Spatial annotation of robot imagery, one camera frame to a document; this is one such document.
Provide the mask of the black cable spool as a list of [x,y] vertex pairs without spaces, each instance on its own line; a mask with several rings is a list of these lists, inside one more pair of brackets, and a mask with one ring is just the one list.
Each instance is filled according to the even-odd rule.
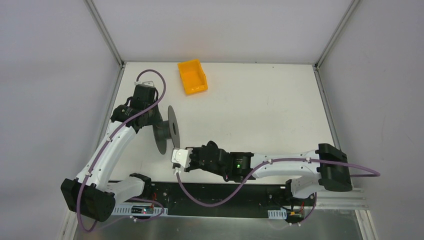
[[168,140],[172,141],[174,148],[181,146],[177,116],[171,105],[168,106],[167,116],[168,119],[163,120],[161,114],[159,114],[159,121],[152,125],[154,140],[161,155],[165,155],[167,151]]

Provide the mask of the yellow plastic bin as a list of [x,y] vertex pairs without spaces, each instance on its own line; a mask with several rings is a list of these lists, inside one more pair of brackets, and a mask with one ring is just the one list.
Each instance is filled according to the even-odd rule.
[[199,59],[180,62],[177,67],[186,95],[208,90],[207,77]]

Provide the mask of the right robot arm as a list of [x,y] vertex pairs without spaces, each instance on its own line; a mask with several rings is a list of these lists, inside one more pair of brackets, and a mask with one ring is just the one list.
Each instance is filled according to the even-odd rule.
[[296,205],[310,195],[327,190],[350,192],[353,189],[347,155],[328,143],[315,150],[286,155],[253,152],[227,152],[209,141],[193,147],[185,172],[202,170],[226,182],[246,183],[274,176],[292,176],[285,183],[284,200]]

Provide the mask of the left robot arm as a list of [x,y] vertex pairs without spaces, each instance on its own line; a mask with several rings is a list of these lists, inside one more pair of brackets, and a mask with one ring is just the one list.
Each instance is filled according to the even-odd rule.
[[106,135],[88,164],[74,179],[66,178],[60,190],[69,210],[98,222],[106,221],[116,205],[133,197],[140,202],[152,198],[151,179],[132,173],[122,181],[110,183],[110,177],[129,142],[144,126],[159,121],[158,90],[138,84],[125,104],[112,113]]

